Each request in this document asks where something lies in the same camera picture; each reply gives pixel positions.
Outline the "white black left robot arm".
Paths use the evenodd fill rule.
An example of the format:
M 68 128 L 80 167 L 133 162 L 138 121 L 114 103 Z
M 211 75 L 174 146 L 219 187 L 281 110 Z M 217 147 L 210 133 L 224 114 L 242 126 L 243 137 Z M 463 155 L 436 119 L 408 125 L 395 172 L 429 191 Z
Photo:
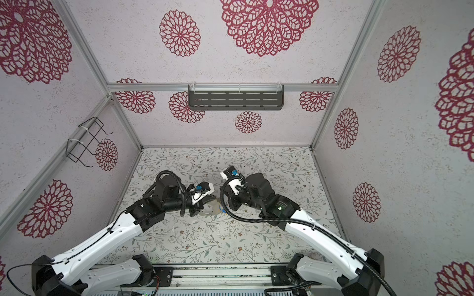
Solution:
M 36 296 L 92 296 L 122 284 L 147 286 L 156 278 L 144 255 L 117 265 L 93 269 L 98 261 L 123 243 L 163 221 L 167 212 L 197 215 L 213 201 L 214 185 L 202 182 L 185 187 L 171 171 L 160 172 L 142 199 L 127 207 L 110 225 L 76 247 L 32 263 L 32 291 Z

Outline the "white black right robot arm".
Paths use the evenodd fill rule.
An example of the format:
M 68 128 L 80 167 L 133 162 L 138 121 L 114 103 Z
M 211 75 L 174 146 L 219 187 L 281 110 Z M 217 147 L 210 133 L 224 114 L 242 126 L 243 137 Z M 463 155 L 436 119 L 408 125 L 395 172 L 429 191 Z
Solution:
M 395 294 L 385 280 L 385 259 L 376 249 L 365 251 L 329 231 L 291 199 L 276 194 L 261 173 L 245 178 L 234 167 L 221 172 L 224 184 L 220 202 L 233 219 L 245 223 L 268 223 L 304 240 L 327 258 L 313 260 L 303 254 L 293 256 L 284 270 L 281 288 L 264 291 L 298 291 L 323 285 L 345 296 L 376 296 L 382 287 Z

